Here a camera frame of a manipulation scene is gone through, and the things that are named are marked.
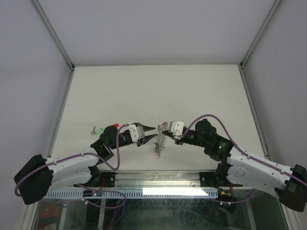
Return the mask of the red tag key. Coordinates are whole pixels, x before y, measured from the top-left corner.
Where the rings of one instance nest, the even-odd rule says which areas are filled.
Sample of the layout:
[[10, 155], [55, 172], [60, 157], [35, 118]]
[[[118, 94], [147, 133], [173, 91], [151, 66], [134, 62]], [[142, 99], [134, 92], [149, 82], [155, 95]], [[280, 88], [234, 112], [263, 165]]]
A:
[[115, 124], [113, 124], [113, 125], [110, 125], [110, 127], [119, 128], [119, 124], [118, 124], [118, 123], [115, 123]]

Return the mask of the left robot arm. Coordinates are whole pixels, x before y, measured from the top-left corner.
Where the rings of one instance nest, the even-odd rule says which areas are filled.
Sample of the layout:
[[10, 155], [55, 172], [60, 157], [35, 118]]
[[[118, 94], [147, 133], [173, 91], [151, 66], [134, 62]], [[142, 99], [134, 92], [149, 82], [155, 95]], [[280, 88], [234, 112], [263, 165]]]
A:
[[156, 135], [146, 135], [154, 127], [141, 123], [124, 124], [121, 127], [108, 126], [97, 141], [78, 153], [66, 157], [44, 158], [41, 154], [33, 156], [14, 176], [14, 193], [26, 205], [43, 199], [47, 193], [70, 185], [95, 186], [100, 182], [98, 165], [104, 163], [116, 171], [120, 159], [114, 167], [108, 163], [113, 156], [119, 156], [119, 148], [135, 144], [140, 147]]

